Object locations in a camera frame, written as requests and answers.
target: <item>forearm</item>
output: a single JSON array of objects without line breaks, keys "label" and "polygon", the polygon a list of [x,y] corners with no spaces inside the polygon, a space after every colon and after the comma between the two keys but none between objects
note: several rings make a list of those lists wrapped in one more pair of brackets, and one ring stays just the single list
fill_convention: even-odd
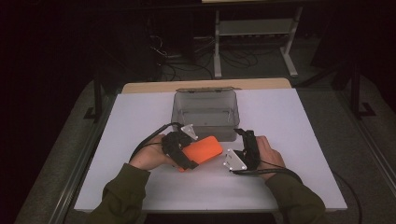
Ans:
[{"label": "forearm", "polygon": [[276,174],[265,184],[274,194],[285,223],[328,223],[323,201],[293,177]]},{"label": "forearm", "polygon": [[87,223],[134,223],[146,197],[149,172],[124,164],[116,178],[105,186],[102,201]]}]

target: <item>open container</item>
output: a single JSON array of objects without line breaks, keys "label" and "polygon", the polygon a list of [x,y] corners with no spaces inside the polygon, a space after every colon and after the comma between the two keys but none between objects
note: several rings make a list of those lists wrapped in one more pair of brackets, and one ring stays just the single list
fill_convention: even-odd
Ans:
[{"label": "open container", "polygon": [[210,135],[220,142],[236,139],[239,113],[232,88],[177,90],[172,122],[192,124],[199,139]]}]

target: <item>dark background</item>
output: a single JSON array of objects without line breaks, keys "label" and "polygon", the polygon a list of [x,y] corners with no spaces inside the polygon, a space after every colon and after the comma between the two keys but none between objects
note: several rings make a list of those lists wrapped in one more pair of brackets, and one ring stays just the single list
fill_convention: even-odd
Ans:
[{"label": "dark background", "polygon": [[[137,2],[95,4],[123,7]],[[213,35],[214,12],[210,10],[149,15],[153,24],[148,30],[147,14],[92,15],[86,13],[90,7],[92,3],[78,1],[0,3],[5,102],[0,155],[2,223],[15,220],[75,101],[94,77],[113,94],[125,82],[155,81],[159,67],[149,49],[150,34],[168,39],[169,45],[192,60],[191,38]],[[251,12],[249,9],[236,17],[261,14]],[[275,15],[289,12],[289,8],[278,9]],[[235,16],[232,10],[222,15]],[[315,66],[331,67],[353,55],[361,72],[396,111],[394,15],[393,7],[383,4],[313,5],[304,9],[297,37],[322,37]]]}]

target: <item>orange object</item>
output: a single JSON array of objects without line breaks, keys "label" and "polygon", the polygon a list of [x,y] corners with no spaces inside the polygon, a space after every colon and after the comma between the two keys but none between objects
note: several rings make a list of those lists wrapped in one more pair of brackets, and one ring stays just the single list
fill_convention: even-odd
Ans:
[{"label": "orange object", "polygon": [[[208,136],[198,142],[191,143],[189,146],[184,147],[182,151],[189,160],[202,164],[221,154],[222,147],[216,137]],[[178,170],[180,172],[185,171],[181,167],[178,168]]]}]

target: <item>desk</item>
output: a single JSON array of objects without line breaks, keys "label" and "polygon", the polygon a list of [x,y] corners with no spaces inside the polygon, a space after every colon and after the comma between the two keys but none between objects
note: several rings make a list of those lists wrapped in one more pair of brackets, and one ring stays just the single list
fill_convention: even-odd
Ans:
[{"label": "desk", "polygon": [[[248,83],[254,83],[251,89]],[[239,127],[254,130],[256,135],[266,135],[272,147],[283,155],[287,166],[322,198],[328,210],[347,208],[296,90],[288,85],[286,79],[269,78],[136,83],[125,86],[108,119],[78,196],[76,210],[90,212],[94,209],[101,201],[103,187],[128,161],[138,143],[170,122],[174,90],[186,88],[184,84],[195,87],[232,85],[243,89],[236,91],[241,119]],[[136,89],[146,86],[145,91],[152,90],[154,86],[159,89],[134,93],[134,86]],[[260,86],[269,89],[259,90]],[[223,149],[243,149],[240,136],[234,142],[223,142],[221,145]],[[185,173],[166,165],[155,169],[146,185],[147,198],[143,210],[262,212],[277,209],[275,199],[259,177],[233,175],[222,165],[223,159],[220,155]]]}]

